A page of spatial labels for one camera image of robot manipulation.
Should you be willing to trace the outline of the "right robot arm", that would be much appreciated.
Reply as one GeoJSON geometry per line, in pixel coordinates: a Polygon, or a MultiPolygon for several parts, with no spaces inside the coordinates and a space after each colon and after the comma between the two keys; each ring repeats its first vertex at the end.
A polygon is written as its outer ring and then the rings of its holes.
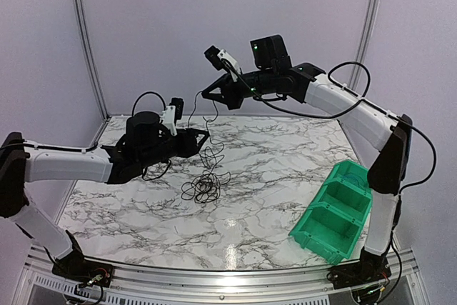
{"type": "Polygon", "coordinates": [[[332,77],[332,72],[311,64],[293,65],[282,36],[267,36],[250,43],[256,70],[244,73],[237,60],[225,49],[210,46],[204,56],[220,76],[207,86],[202,97],[223,104],[229,110],[241,108],[252,98],[270,109],[292,116],[340,121],[362,136],[378,156],[368,169],[368,187],[373,191],[373,205],[368,236],[353,275],[368,282],[386,264],[393,230],[401,214],[401,195],[407,188],[424,184],[428,177],[404,184],[410,155],[411,136],[417,129],[407,115],[397,116],[375,105],[332,77]],[[277,106],[291,98],[300,104],[321,110],[321,115],[302,114],[277,106]]]}

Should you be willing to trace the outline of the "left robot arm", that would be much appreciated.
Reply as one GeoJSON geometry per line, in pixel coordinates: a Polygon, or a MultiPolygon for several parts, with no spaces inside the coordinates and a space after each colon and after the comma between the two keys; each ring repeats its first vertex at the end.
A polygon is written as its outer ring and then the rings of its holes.
{"type": "Polygon", "coordinates": [[[83,280],[103,271],[104,267],[86,260],[72,234],[50,220],[26,195],[25,185],[47,180],[126,184],[144,176],[150,166],[170,164],[173,157],[193,157],[210,134],[207,130],[176,127],[183,106],[183,99],[173,98],[159,114],[132,111],[124,134],[113,146],[49,146],[11,132],[1,145],[1,217],[47,249],[53,257],[55,274],[83,280]]]}

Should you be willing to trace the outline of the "green three-compartment bin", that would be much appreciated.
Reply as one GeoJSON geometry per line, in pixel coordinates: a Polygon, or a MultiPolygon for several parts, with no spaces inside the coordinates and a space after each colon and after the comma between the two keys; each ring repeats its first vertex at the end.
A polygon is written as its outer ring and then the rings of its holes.
{"type": "Polygon", "coordinates": [[[368,169],[350,160],[339,162],[288,235],[335,266],[351,257],[371,205],[368,169]]]}

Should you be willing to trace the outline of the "left aluminium frame post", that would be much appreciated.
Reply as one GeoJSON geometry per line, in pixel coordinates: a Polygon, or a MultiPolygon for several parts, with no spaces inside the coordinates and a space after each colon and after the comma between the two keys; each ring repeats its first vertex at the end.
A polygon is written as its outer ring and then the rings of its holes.
{"type": "Polygon", "coordinates": [[[84,55],[84,61],[86,63],[86,68],[89,73],[89,80],[91,83],[91,87],[93,89],[96,104],[101,115],[101,118],[104,121],[108,121],[110,119],[110,115],[106,106],[106,101],[101,87],[101,82],[96,67],[93,49],[91,47],[89,28],[86,23],[84,2],[83,0],[73,0],[73,4],[76,15],[76,23],[78,26],[79,36],[84,55]]]}

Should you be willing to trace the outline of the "aluminium frame post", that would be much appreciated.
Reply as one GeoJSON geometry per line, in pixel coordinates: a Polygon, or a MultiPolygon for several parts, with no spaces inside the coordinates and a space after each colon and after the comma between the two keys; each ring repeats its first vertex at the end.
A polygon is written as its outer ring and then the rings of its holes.
{"type": "MultiPolygon", "coordinates": [[[[366,55],[375,26],[379,1],[380,0],[365,0],[365,4],[363,6],[361,28],[356,36],[357,45],[353,55],[353,61],[357,61],[360,64],[366,63],[366,55]]],[[[340,72],[341,74],[338,75],[339,80],[346,84],[350,89],[357,90],[364,75],[362,67],[358,65],[344,66],[340,72]]]]}
{"type": "Polygon", "coordinates": [[[89,80],[91,83],[91,87],[93,89],[96,104],[101,115],[101,118],[104,121],[108,121],[110,119],[110,115],[106,106],[106,101],[101,87],[101,82],[96,67],[93,49],[91,47],[89,28],[86,23],[84,2],[83,0],[73,0],[73,4],[76,15],[76,23],[78,26],[79,36],[84,55],[84,61],[86,63],[86,68],[89,73],[89,80]]]}

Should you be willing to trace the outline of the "right aluminium frame post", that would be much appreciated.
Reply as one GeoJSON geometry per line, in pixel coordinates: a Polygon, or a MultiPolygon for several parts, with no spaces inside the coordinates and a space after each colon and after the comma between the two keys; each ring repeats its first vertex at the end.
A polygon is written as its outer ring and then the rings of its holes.
{"type": "MultiPolygon", "coordinates": [[[[365,4],[363,6],[361,28],[356,36],[357,45],[353,55],[353,61],[357,61],[360,64],[366,63],[366,55],[375,26],[379,1],[380,0],[365,0],[365,4]]],[[[357,90],[364,75],[362,67],[358,65],[344,66],[340,72],[341,74],[338,75],[339,80],[346,84],[350,89],[357,90]]]]}

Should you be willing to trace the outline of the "front aluminium rail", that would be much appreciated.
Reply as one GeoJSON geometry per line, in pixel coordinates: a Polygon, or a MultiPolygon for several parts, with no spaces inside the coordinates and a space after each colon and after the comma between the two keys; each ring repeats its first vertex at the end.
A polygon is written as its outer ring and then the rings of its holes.
{"type": "Polygon", "coordinates": [[[26,258],[15,304],[360,304],[375,291],[383,304],[427,304],[412,250],[388,255],[388,277],[341,286],[319,256],[292,241],[278,258],[258,246],[228,246],[216,254],[179,250],[165,258],[143,249],[87,246],[89,261],[111,267],[107,286],[82,289],[52,273],[40,246],[26,258]]]}

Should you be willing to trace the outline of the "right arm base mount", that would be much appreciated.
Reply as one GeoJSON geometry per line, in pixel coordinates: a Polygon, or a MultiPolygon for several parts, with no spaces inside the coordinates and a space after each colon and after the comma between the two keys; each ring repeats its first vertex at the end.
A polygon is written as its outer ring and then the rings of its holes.
{"type": "Polygon", "coordinates": [[[362,248],[358,261],[333,266],[326,275],[334,289],[360,286],[390,277],[387,251],[381,255],[375,255],[365,248],[362,248]]]}

